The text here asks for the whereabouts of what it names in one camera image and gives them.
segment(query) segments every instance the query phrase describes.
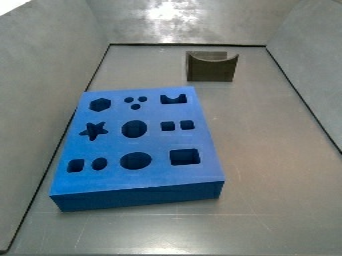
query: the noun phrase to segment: gray wall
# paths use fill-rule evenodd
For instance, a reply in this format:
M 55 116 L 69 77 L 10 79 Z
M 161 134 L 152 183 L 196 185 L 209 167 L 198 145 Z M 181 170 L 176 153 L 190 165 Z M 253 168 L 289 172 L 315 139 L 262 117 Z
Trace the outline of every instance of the gray wall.
M 49 167 L 109 41 L 83 0 L 34 0 L 0 17 L 0 252 Z
M 111 43 L 266 45 L 300 0 L 87 0 Z
M 342 151 L 342 4 L 304 0 L 268 49 Z

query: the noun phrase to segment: gray floor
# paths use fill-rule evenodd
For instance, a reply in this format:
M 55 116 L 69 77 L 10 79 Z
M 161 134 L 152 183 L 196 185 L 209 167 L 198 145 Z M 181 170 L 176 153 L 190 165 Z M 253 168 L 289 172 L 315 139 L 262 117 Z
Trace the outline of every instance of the gray floor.
M 241 54 L 193 83 L 229 181 L 220 200 L 61 213 L 59 155 L 10 254 L 342 254 L 342 157 L 265 48 L 113 46 L 91 90 L 185 85 L 188 50 Z

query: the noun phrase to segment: shape sorter board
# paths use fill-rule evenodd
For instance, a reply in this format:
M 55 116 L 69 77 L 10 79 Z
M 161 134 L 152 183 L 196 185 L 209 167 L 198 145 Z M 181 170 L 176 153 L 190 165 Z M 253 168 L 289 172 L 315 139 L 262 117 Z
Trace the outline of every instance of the shape sorter board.
M 194 87 L 83 93 L 50 191 L 62 211 L 218 198 L 224 183 Z

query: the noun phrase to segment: dark gray block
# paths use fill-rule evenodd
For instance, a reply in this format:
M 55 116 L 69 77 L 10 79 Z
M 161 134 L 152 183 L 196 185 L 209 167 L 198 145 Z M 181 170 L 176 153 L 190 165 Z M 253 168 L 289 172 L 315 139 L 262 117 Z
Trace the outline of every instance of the dark gray block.
M 188 81 L 232 82 L 240 55 L 228 58 L 228 52 L 188 52 Z

